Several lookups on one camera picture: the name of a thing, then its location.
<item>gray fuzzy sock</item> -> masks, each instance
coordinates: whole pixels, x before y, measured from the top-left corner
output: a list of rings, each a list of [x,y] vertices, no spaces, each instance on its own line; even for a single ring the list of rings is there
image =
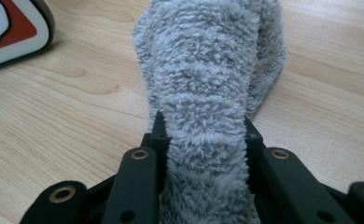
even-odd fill
[[[155,0],[136,24],[149,129],[160,110],[172,139],[163,224],[244,222],[244,120],[285,61],[280,10],[274,0]]]

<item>wooden table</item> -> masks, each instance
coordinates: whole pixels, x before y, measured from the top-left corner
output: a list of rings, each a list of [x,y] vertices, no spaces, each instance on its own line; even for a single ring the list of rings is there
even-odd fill
[[[149,0],[47,3],[51,49],[0,69],[0,223],[59,181],[111,176],[147,128],[132,30]],[[364,0],[281,4],[287,65],[254,124],[346,192],[364,180]]]

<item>fuzzy fabric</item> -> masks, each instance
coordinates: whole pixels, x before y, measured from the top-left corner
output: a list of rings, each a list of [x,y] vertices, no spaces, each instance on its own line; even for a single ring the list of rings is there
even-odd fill
[[[280,11],[275,0],[154,0],[136,24],[148,129],[160,110],[172,139],[163,224],[245,222],[244,120],[284,65]]]

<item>wood grain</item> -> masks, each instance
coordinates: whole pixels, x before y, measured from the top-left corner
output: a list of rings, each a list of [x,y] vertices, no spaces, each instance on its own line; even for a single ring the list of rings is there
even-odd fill
[[[0,223],[18,223],[59,181],[111,176],[147,127],[132,30],[149,0],[46,2],[51,49],[0,69]],[[347,191],[364,180],[364,1],[281,4],[287,65],[254,124]]]

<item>black metal bracket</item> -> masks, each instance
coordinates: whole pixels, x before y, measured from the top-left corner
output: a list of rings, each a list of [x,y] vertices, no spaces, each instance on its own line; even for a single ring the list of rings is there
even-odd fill
[[[364,223],[364,182],[343,194],[319,183],[292,152],[267,148],[247,119],[249,179],[262,224]],[[139,148],[127,151],[117,175],[91,189],[64,181],[44,190],[21,224],[158,224],[158,196],[164,185],[170,137],[158,113],[152,133]]]

